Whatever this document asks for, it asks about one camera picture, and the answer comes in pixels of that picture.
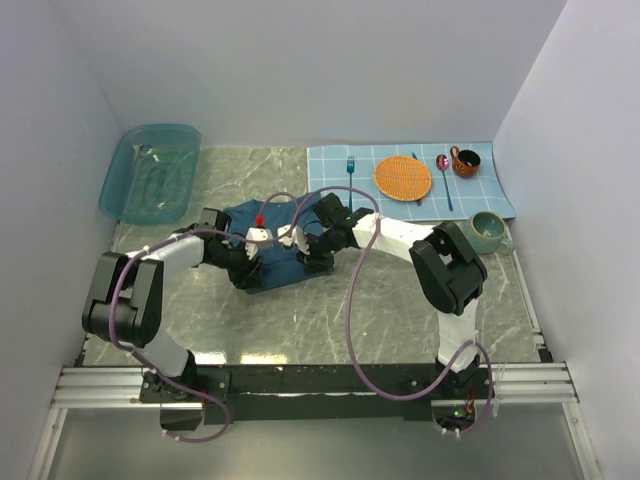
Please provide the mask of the blue t shirt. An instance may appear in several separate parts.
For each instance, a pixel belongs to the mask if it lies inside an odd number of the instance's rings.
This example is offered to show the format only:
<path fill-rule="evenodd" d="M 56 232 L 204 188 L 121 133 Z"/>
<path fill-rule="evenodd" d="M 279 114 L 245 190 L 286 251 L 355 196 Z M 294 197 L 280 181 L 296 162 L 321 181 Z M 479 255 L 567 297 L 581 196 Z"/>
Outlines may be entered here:
<path fill-rule="evenodd" d="M 226 208 L 224 212 L 230 216 L 229 232 L 245 236 L 247 230 L 254 225 L 255 217 L 262 205 L 262 201 L 248 200 L 237 206 Z M 287 225 L 293 219 L 295 211 L 296 206 L 291 201 L 269 203 L 263 211 L 266 227 L 271 230 L 273 235 L 276 235 L 279 227 Z M 303 265 L 297 261 L 297 253 L 296 248 L 284 249 L 281 245 L 261 250 L 259 257 L 262 258 L 263 288 L 247 292 L 249 294 L 262 293 L 334 273 L 334 269 L 332 272 L 325 273 L 305 273 Z"/>

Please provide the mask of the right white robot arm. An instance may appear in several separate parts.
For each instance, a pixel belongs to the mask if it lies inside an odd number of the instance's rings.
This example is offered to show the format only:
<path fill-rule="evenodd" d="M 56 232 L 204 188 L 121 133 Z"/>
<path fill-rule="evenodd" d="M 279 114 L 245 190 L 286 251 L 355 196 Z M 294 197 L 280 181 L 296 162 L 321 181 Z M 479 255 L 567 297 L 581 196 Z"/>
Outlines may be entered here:
<path fill-rule="evenodd" d="M 411 263 L 426 300 L 437 312 L 439 390 L 449 398 L 463 396 L 479 367 L 476 311 L 488 272 L 461 229 L 451 221 L 436 226 L 408 223 L 369 208 L 351 212 L 333 193 L 312 210 L 323 232 L 281 227 L 281 244 L 297 247 L 299 261 L 312 271 L 329 269 L 333 255 L 346 248 L 370 248 Z"/>

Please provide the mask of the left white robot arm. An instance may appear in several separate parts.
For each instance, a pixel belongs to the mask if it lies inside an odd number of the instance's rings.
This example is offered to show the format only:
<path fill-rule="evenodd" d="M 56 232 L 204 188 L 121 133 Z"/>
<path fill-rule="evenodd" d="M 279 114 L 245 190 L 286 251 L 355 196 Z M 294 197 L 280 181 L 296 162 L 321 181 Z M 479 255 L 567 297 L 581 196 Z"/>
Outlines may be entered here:
<path fill-rule="evenodd" d="M 225 270 L 239 290 L 263 285 L 262 259 L 248 252 L 231 216 L 206 208 L 198 223 L 176 230 L 160 247 L 132 253 L 106 252 L 98 260 L 82 313 L 83 330 L 164 374 L 163 390 L 178 402 L 197 393 L 194 354 L 161 327 L 164 281 L 202 264 Z"/>

